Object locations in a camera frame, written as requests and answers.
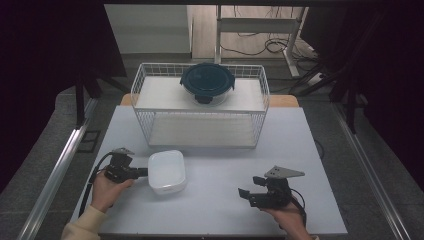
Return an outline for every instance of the metal frame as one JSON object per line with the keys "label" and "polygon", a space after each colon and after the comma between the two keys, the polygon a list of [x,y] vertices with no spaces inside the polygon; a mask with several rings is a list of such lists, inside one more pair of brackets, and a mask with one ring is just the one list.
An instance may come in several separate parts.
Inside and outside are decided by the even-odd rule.
{"label": "metal frame", "polygon": [[44,188],[41,191],[40,196],[32,208],[31,213],[29,214],[29,217],[22,227],[22,230],[19,233],[17,239],[34,239],[37,235],[37,232],[43,223],[44,217],[46,216],[47,211],[50,208],[50,205],[53,202],[53,199],[60,187],[60,184],[62,183],[66,171],[71,164],[72,158],[77,151],[78,145],[81,142],[85,131],[87,130],[87,126],[90,123],[90,117],[92,116],[96,105],[96,99],[90,99],[87,103],[85,108],[86,118],[84,122],[79,128],[76,128],[74,131],[72,131],[71,136],[69,137],[69,140],[62,151],[62,154],[57,160],[56,166],[54,167],[49,179],[44,185]]}
{"label": "metal frame", "polygon": [[344,111],[342,109],[342,106],[334,103],[332,104],[332,106],[334,112],[337,115],[339,123],[346,135],[346,138],[355,153],[356,159],[358,160],[358,163],[361,166],[362,171],[364,172],[365,178],[368,180],[368,184],[370,185],[375,195],[375,198],[377,199],[377,202],[380,205],[383,214],[386,217],[387,222],[389,223],[389,226],[393,231],[393,234],[395,235],[396,239],[410,240],[411,237],[409,236],[408,231],[405,228],[405,224],[403,223],[399,212],[397,211],[389,195],[384,189],[383,184],[378,178],[378,175],[375,172],[374,167],[371,161],[369,160],[365,150],[363,149],[361,142],[359,141],[358,137],[352,133],[348,124],[345,122]]}
{"label": "metal frame", "polygon": [[293,47],[302,24],[305,7],[302,7],[295,19],[263,19],[263,18],[222,18],[221,5],[217,6],[217,27],[215,44],[215,63],[221,63],[221,33],[285,33],[290,34],[284,57],[293,78],[300,77],[296,63],[293,61]]}

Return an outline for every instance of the black curtain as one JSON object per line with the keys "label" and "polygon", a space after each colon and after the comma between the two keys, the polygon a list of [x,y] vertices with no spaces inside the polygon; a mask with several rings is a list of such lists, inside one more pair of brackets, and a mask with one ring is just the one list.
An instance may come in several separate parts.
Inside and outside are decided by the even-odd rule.
{"label": "black curtain", "polygon": [[424,190],[424,8],[396,1],[356,71],[365,114]]}
{"label": "black curtain", "polygon": [[3,190],[49,121],[58,93],[79,76],[126,72],[101,1],[2,1],[0,24]]}

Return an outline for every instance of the white table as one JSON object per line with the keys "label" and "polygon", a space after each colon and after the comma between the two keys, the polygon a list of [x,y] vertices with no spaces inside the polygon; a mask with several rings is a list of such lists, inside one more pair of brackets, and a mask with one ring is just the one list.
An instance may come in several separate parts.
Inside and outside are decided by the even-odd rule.
{"label": "white table", "polygon": [[[95,164],[113,149],[133,151],[133,167],[147,166],[151,154],[132,107],[118,106]],[[251,208],[238,188],[266,192],[253,184],[274,165],[303,171],[289,179],[306,200],[311,234],[346,234],[327,176],[302,108],[270,108],[256,149],[181,150],[187,186],[178,193],[156,195],[147,178],[138,179],[108,211],[101,233],[165,236],[278,236],[273,218]],[[76,206],[72,220],[78,216]]]}

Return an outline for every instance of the metal rail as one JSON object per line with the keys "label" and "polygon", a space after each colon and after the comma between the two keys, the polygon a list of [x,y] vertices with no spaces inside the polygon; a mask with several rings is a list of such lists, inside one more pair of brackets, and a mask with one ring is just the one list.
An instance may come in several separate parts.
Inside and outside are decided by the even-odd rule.
{"label": "metal rail", "polygon": [[90,117],[97,105],[96,99],[90,99],[85,108],[85,120],[79,129],[74,129],[69,137],[68,142],[65,145],[57,163],[50,174],[49,179],[44,185],[37,202],[32,208],[29,217],[27,218],[24,226],[17,239],[34,239],[43,223],[44,217],[56,196],[57,190],[62,183],[62,180],[66,174],[66,171],[72,161],[75,152],[77,151],[78,145],[81,142],[82,137],[87,129],[90,122]]}
{"label": "metal rail", "polygon": [[334,103],[332,104],[332,106],[333,106],[333,110],[335,111],[337,115],[339,123],[342,126],[342,129],[344,133],[346,134],[346,137],[355,152],[355,156],[359,162],[359,165],[364,171],[365,177],[367,178],[368,183],[372,191],[374,192],[377,202],[380,205],[383,211],[383,214],[386,217],[387,222],[389,223],[390,228],[393,231],[393,234],[395,235],[396,239],[410,240],[411,238],[405,228],[405,225],[403,223],[403,220],[399,212],[397,211],[396,207],[390,200],[390,197],[387,194],[386,190],[384,189],[380,179],[378,178],[377,173],[375,172],[371,161],[368,159],[366,152],[362,148],[362,145],[358,137],[355,134],[352,134],[352,132],[350,131],[350,128],[346,124],[344,120],[343,109],[341,109],[342,107]]}

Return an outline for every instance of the sleeve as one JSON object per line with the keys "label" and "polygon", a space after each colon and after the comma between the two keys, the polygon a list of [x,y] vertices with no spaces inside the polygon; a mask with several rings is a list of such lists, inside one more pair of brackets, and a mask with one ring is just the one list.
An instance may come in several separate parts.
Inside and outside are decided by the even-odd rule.
{"label": "sleeve", "polygon": [[100,240],[98,231],[105,219],[106,214],[88,206],[75,222],[66,224],[61,239]]}

